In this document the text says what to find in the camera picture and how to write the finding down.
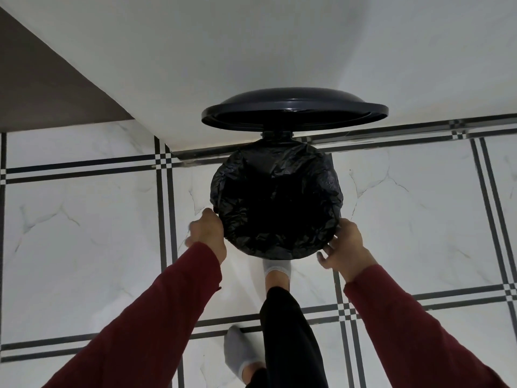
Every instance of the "black plastic bag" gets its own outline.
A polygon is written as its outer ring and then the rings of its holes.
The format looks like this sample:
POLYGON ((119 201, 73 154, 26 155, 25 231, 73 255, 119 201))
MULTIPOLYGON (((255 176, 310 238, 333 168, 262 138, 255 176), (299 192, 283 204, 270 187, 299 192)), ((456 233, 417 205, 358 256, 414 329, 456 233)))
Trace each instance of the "black plastic bag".
POLYGON ((333 238, 343 195, 327 155, 294 140, 262 139, 234 152, 216 171, 210 202, 237 249, 292 260, 333 238))

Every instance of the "red sleeve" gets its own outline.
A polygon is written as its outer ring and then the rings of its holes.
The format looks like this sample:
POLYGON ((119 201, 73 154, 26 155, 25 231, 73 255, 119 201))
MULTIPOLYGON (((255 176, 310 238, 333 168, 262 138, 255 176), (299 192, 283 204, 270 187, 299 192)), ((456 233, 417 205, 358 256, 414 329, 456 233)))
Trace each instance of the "red sleeve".
POLYGON ((380 265, 345 286, 393 388, 507 388, 380 265))
POLYGON ((221 279, 214 253, 195 243, 44 388, 167 387, 221 279))

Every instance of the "trash can lid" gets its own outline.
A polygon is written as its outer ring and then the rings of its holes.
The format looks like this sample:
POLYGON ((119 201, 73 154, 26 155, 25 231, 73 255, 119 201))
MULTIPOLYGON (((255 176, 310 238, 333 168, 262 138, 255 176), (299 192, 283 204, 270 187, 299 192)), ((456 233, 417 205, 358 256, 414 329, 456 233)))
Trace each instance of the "trash can lid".
POLYGON ((286 87, 241 93, 206 108, 201 121, 236 131, 299 132, 351 127, 387 116, 387 106, 364 102, 348 92, 286 87))

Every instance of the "black pants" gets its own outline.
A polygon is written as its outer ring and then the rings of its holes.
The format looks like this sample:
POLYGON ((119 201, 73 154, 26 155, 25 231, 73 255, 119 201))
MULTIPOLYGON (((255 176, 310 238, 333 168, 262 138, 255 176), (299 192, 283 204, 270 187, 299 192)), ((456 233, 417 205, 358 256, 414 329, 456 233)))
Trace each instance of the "black pants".
POLYGON ((328 387, 316 338, 288 291, 269 289, 260 321, 267 369, 255 372, 246 388, 328 387))

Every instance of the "person's left arm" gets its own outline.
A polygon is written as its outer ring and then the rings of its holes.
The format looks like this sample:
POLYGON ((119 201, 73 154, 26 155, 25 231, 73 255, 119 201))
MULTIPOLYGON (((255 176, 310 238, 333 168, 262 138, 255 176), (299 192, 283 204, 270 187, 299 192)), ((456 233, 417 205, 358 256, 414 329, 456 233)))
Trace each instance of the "person's left arm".
POLYGON ((190 248, 44 388, 168 386, 196 321, 219 288, 226 257, 222 224, 211 210, 190 230, 190 248))

